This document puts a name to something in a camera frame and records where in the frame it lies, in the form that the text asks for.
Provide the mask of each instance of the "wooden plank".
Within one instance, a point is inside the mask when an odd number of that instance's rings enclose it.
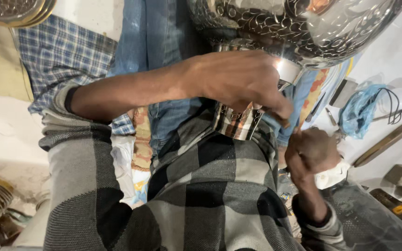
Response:
[[[353,163],[353,166],[355,168],[364,166],[365,164],[369,163],[374,158],[376,158],[378,155],[383,153],[385,150],[387,150],[389,147],[394,145],[400,139],[402,139],[402,125],[399,126],[397,129],[395,129],[393,132],[391,132],[389,135],[387,135],[384,139],[379,141],[376,145],[374,145],[372,148],[366,151],[363,155],[361,155],[361,157],[359,157]]]

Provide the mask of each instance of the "jeans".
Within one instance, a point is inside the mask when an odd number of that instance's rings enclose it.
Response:
[[[126,0],[123,15],[116,59],[108,76],[153,70],[212,50],[192,25],[187,0]],[[297,106],[294,110],[298,110],[290,117],[293,126],[298,123],[300,109],[305,100],[296,101],[305,96],[296,93],[299,93],[299,90],[302,90],[300,93],[304,93],[303,90],[309,91],[311,86],[308,85],[313,81],[300,83],[296,88],[285,92]],[[201,106],[211,104],[214,104],[211,100],[193,98],[149,105],[150,146],[153,149],[153,157],[159,154],[182,123],[196,116]],[[271,117],[265,117],[264,120],[276,133],[280,131],[282,143],[286,140],[287,144],[286,138],[289,138],[293,128],[280,130],[280,125],[271,121]]]

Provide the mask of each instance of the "shiny metal surface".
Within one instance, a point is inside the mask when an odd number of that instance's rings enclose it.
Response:
[[[0,21],[21,21],[40,12],[45,0],[0,0]]]
[[[307,68],[361,51],[402,10],[402,0],[188,0],[213,44],[263,49]]]
[[[212,127],[215,131],[233,139],[250,140],[262,115],[252,104],[240,113],[217,102]]]
[[[0,0],[0,26],[30,27],[46,20],[56,0]]]

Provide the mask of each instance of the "gray checkered sweater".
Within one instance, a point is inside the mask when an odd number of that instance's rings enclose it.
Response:
[[[132,210],[119,202],[111,128],[69,113],[70,88],[44,111],[40,146],[53,183],[45,250],[347,249],[332,208],[321,226],[294,208],[302,243],[292,237],[276,194],[274,134],[264,123],[252,140],[233,140],[210,128],[207,110],[154,158],[148,202]]]

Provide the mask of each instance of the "blue plastic bag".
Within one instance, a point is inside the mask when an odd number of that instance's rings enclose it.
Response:
[[[385,84],[372,84],[364,90],[353,94],[347,104],[339,112],[339,127],[343,133],[362,139],[373,120],[376,111],[376,95],[379,88],[385,88]]]

